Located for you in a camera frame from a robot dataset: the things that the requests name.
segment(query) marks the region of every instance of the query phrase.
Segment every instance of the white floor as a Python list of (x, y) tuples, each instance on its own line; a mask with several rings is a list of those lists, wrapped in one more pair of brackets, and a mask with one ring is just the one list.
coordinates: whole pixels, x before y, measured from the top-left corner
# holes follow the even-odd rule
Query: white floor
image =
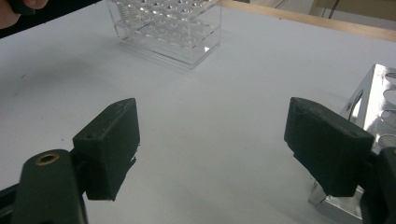
[[(311, 14), (328, 18), (330, 8), (312, 8), (314, 0), (250, 0), (250, 4), (275, 7), (287, 11), (293, 11), (303, 14)], [(375, 26), (390, 30), (396, 30), (396, 21), (382, 20), (373, 17), (356, 15), (335, 10), (332, 20), (350, 21), (362, 25)]]

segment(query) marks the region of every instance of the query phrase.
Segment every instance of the wooden edge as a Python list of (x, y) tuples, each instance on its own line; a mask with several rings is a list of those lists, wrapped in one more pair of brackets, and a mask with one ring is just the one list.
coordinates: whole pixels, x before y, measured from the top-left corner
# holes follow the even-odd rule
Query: wooden edge
[(377, 28), (373, 26), (360, 25), (347, 21), (335, 21), (326, 18), (321, 18), (317, 16), (305, 15), (296, 12), (290, 12), (285, 10), (280, 10), (276, 8), (263, 7), (257, 5), (251, 5), (241, 2), (235, 2), (232, 0), (222, 0), (222, 6), (232, 9), (238, 9), (246, 12), (263, 14), (271, 17), (277, 17), (289, 21), (297, 21), (301, 23), (306, 23), (310, 25), (315, 25), (319, 27), (334, 29), (338, 31), (343, 31), (351, 33), (354, 35), (364, 35), (377, 39), (388, 40), (396, 42), (396, 31), (387, 30), (383, 28)]

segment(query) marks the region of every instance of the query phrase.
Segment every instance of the silver metal block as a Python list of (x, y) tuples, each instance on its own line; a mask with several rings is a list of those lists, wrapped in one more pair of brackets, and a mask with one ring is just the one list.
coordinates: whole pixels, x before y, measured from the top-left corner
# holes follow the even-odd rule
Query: silver metal block
[[(375, 137), (374, 153), (396, 147), (396, 69), (375, 64), (340, 115)], [(309, 202), (338, 223), (361, 223), (362, 194), (363, 189), (358, 187), (351, 198), (327, 196), (316, 182)]]

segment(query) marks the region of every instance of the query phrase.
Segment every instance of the black object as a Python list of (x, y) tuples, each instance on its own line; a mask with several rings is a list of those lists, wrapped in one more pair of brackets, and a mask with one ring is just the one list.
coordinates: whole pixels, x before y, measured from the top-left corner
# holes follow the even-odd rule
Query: black object
[(21, 15), (35, 15), (35, 10), (26, 6), (23, 0), (8, 0), (12, 10)]
[[(21, 3), (21, 0), (9, 0), (9, 3), (11, 4), (13, 1), (19, 4)], [(99, 1), (100, 0), (49, 0), (44, 8), (35, 11), (34, 16), (21, 16), (15, 25), (0, 29), (0, 38), (16, 34), (17, 32), (32, 28), (47, 21), (52, 21)]]
[(135, 100), (110, 105), (73, 141), (71, 152), (33, 156), (20, 183), (0, 191), (0, 224), (85, 224), (83, 192), (114, 201), (140, 142)]
[(285, 141), (327, 195), (364, 188), (364, 224), (396, 223), (396, 148), (371, 151), (374, 137), (318, 103), (291, 98)]

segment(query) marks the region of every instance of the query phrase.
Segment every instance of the white table surface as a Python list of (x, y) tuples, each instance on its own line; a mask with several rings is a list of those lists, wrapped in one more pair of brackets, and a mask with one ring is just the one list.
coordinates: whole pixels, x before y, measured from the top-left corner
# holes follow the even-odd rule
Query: white table surface
[(332, 223), (283, 132), (292, 96), (340, 111), (396, 44), (224, 8), (221, 45), (196, 68), (122, 48), (101, 2), (0, 39), (0, 189), (106, 106), (137, 101), (141, 146), (91, 223)]

